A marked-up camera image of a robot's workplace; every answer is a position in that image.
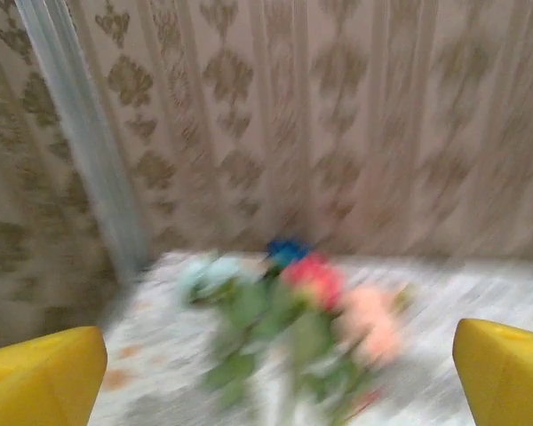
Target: damask pattern curtain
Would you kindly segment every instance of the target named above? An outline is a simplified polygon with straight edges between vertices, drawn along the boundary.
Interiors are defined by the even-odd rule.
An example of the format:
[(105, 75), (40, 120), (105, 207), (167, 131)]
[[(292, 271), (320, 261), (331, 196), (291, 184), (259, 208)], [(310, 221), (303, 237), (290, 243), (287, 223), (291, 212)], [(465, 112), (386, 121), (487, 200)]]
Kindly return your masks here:
[(69, 4), (158, 251), (533, 258), (533, 0)]
[(91, 324), (117, 290), (13, 0), (0, 0), (0, 345)]

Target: red flower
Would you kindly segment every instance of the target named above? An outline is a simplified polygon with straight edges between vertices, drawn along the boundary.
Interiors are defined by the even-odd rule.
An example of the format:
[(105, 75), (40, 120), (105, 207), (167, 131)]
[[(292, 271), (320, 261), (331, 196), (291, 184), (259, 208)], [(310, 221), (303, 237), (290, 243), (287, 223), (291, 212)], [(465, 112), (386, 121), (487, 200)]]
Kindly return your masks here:
[(344, 287), (341, 272), (330, 266), (324, 257), (316, 254), (290, 264), (282, 276), (314, 305), (327, 311), (338, 304)]

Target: yellow object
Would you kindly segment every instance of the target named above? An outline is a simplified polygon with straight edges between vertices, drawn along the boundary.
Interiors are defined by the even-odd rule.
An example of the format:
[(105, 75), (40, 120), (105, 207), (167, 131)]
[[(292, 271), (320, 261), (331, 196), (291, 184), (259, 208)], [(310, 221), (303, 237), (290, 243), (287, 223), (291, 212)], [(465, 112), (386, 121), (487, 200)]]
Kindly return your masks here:
[(0, 426), (85, 426), (106, 367), (97, 327), (0, 349)]
[(452, 355), (477, 426), (533, 426), (533, 333), (462, 319)]

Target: patterned surface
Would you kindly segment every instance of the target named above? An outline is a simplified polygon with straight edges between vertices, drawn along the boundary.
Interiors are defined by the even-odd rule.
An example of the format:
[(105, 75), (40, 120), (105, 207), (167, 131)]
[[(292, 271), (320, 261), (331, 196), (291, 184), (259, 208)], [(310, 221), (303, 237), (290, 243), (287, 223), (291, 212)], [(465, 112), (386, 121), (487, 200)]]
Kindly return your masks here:
[(533, 257), (533, 0), (68, 2), (157, 250)]
[(0, 345), (94, 323), (113, 267), (13, 0), (0, 0)]
[[(223, 424), (210, 396), (196, 387), (206, 368), (204, 347), (213, 318), (184, 309), (175, 288), (190, 258), (164, 257), (107, 337), (109, 368), (91, 426)], [(451, 360), (457, 321), (475, 317), (533, 330), (533, 266), (393, 260), (345, 260), (340, 265), (350, 285), (366, 279), (383, 286), (409, 280), (418, 287), (406, 319), (406, 351), (383, 376), (384, 397), (353, 424), (473, 426)], [(279, 394), (280, 359), (275, 351), (259, 372), (261, 400), (271, 406), (264, 410), (270, 413), (268, 424)], [(309, 415), (303, 413), (304, 424), (315, 424)]]

